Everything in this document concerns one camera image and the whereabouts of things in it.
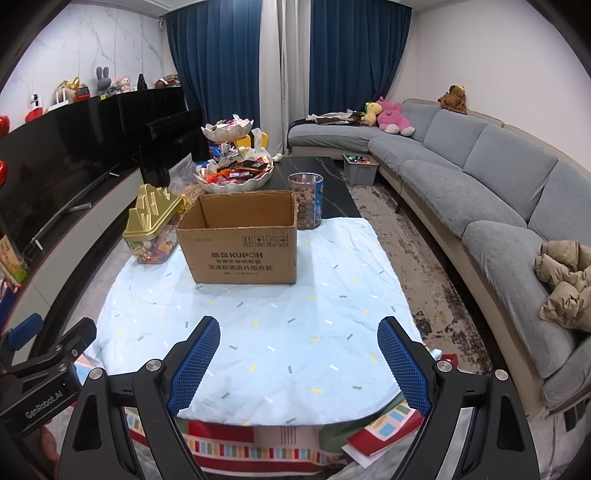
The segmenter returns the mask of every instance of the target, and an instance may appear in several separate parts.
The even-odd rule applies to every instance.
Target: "gray sofa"
[[[591,336],[538,317],[544,240],[591,245],[591,174],[559,150],[477,112],[410,99],[411,138],[377,128],[299,125],[293,155],[370,153],[450,258],[477,301],[528,414],[591,393]]]

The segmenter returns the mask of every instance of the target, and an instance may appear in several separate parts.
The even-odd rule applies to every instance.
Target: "white sheer curtain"
[[[263,0],[259,52],[261,129],[285,153],[287,131],[308,114],[311,0]]]

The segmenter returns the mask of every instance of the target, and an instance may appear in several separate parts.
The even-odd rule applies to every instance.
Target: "gray storage bin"
[[[355,163],[349,157],[363,157],[371,160],[371,163]],[[375,174],[378,171],[378,163],[371,155],[359,153],[343,153],[345,161],[345,177],[349,185],[373,185]]]

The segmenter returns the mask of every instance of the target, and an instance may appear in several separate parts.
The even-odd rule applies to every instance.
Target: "blue textured gripper pad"
[[[431,411],[427,379],[387,319],[379,323],[378,345],[408,405],[426,417]]]
[[[170,399],[166,404],[172,416],[191,404],[219,345],[220,324],[212,319],[173,376]]]
[[[43,328],[41,315],[33,313],[14,327],[8,334],[8,346],[11,350],[20,350]]]

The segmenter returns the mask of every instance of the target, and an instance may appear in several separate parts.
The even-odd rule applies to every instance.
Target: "pink stuffed toy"
[[[382,107],[382,113],[379,114],[379,129],[387,134],[398,134],[404,137],[410,137],[414,133],[414,127],[404,118],[402,114],[402,105],[400,103],[390,103],[380,97],[376,101]]]

